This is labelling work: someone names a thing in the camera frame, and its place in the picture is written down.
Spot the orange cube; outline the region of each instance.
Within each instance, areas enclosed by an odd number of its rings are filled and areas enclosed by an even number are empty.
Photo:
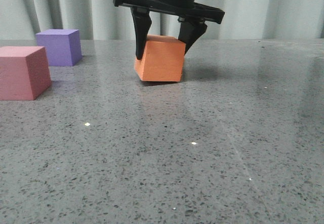
[[[135,59],[135,70],[142,81],[179,82],[186,44],[162,35],[148,35],[141,60]]]

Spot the curtain fold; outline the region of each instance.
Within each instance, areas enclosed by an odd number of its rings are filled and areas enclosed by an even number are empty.
[[[225,11],[201,39],[324,38],[324,0],[195,1]],[[149,34],[178,36],[178,17],[150,16]],[[79,29],[81,39],[135,39],[130,9],[112,0],[0,0],[0,39],[34,39],[50,28]]]

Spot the block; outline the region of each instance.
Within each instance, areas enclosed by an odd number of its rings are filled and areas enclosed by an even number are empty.
[[[0,48],[0,100],[35,100],[51,83],[44,47]]]
[[[45,30],[36,34],[36,41],[46,48],[50,66],[74,66],[82,59],[79,30]]]
[[[135,59],[135,71],[142,81],[179,82],[185,47],[171,36],[148,35],[142,59]]]

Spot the gray speckled surface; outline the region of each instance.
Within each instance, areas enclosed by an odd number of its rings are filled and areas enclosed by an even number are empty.
[[[0,223],[323,223],[323,40],[200,40],[166,84],[135,42],[82,51],[0,101]]]

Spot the purple cube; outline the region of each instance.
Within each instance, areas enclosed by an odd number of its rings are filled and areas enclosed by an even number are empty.
[[[49,29],[37,33],[36,40],[46,48],[49,66],[73,66],[82,59],[79,30]]]

